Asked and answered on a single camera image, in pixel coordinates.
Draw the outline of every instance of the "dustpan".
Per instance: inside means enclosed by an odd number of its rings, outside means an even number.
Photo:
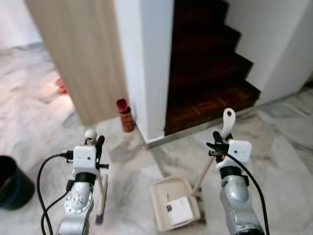
[[[229,135],[235,120],[235,112],[229,108],[225,109],[223,114],[224,126],[221,131],[221,136],[223,138],[226,138]],[[191,188],[186,178],[176,176],[165,178],[151,186],[150,190],[153,207],[155,210],[156,223],[160,232],[165,232],[188,225],[201,218],[201,213],[195,194],[213,162],[213,157],[207,159],[202,174],[193,189]],[[187,197],[192,212],[192,218],[182,223],[172,225],[167,205],[170,201],[174,201],[183,197]]]
[[[179,228],[200,219],[201,214],[196,197],[192,196],[192,188],[186,178],[175,176],[168,177],[155,183],[150,189],[155,209],[156,223],[160,232]],[[170,198],[171,201],[174,201],[185,196],[190,204],[193,218],[173,226],[166,207],[168,199]]]

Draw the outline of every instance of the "staircase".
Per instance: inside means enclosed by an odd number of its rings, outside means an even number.
[[[236,54],[241,34],[224,24],[228,3],[175,0],[165,135],[254,105],[252,63]]]

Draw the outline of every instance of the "red object on floor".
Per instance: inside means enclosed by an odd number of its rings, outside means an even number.
[[[134,130],[134,123],[132,118],[131,109],[125,99],[119,99],[116,102],[118,112],[121,116],[123,130],[125,132],[132,132]]]
[[[58,92],[59,92],[60,94],[67,94],[67,89],[65,88],[65,85],[64,85],[63,80],[62,80],[61,78],[59,78],[59,79],[55,82],[55,84],[56,84],[57,86],[59,86]]]
[[[67,94],[67,90],[66,90],[65,86],[59,87],[59,93],[60,94]]]
[[[57,85],[57,86],[64,86],[64,83],[63,83],[63,80],[61,79],[61,78],[59,78],[56,82],[55,82],[55,84]]]

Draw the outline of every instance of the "black trash bin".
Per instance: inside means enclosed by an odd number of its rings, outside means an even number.
[[[15,210],[33,196],[34,183],[19,169],[14,159],[0,156],[0,208]]]

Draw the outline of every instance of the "red cylindrical container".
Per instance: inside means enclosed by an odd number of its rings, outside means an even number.
[[[134,130],[134,123],[130,107],[127,105],[125,99],[119,99],[116,102],[118,112],[121,116],[123,130],[125,132],[132,132]]]

